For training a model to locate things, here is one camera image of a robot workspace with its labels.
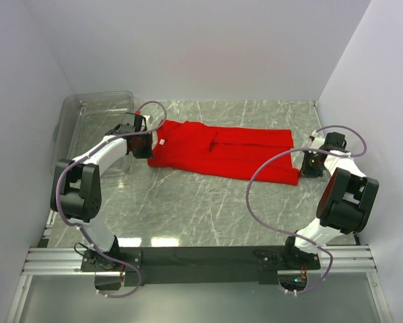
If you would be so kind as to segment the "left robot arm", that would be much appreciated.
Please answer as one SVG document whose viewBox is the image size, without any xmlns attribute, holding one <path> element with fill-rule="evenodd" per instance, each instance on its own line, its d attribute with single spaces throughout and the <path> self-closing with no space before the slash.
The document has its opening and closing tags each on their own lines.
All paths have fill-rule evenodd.
<svg viewBox="0 0 403 323">
<path fill-rule="evenodd" d="M 69 226 L 81 231 L 89 245 L 87 261 L 111 271 L 124 266 L 118 238 L 98 213 L 102 204 L 101 175 L 118 159 L 153 157 L 153 135 L 140 111 L 127 112 L 127 123 L 116 125 L 102 140 L 73 159 L 61 159 L 54 169 L 50 207 Z"/>
</svg>

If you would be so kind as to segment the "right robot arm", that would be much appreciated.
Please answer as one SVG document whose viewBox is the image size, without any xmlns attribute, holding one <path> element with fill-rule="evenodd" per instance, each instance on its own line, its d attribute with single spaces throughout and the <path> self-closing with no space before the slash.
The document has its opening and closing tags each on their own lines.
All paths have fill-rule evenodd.
<svg viewBox="0 0 403 323">
<path fill-rule="evenodd" d="M 330 179 L 318 203 L 315 219 L 296 232 L 299 237 L 289 236 L 285 242 L 281 260 L 288 268 L 315 260 L 318 246 L 362 231 L 379 190 L 379 182 L 362 173 L 346 150 L 345 135 L 333 132 L 322 138 L 314 133 L 310 139 L 310 147 L 315 150 L 304 153 L 299 176 L 319 178 L 328 172 Z"/>
</svg>

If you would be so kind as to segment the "red t shirt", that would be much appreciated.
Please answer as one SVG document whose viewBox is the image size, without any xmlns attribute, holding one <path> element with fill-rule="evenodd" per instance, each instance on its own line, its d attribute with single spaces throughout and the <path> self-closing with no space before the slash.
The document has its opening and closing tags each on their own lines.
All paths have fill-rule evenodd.
<svg viewBox="0 0 403 323">
<path fill-rule="evenodd" d="M 157 139 L 149 167 L 236 180 L 250 180 L 265 161 L 294 148 L 289 129 L 214 127 L 193 121 L 167 120 Z"/>
</svg>

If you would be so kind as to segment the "clear plastic bin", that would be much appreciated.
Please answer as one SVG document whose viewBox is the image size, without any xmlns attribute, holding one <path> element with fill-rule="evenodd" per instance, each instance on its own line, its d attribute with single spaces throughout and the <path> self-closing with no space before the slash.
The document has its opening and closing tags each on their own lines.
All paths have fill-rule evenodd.
<svg viewBox="0 0 403 323">
<path fill-rule="evenodd" d="M 75 94 L 64 99 L 53 133 L 50 173 L 60 159 L 77 157 L 98 144 L 106 132 L 124 122 L 126 112 L 133 111 L 130 91 Z"/>
</svg>

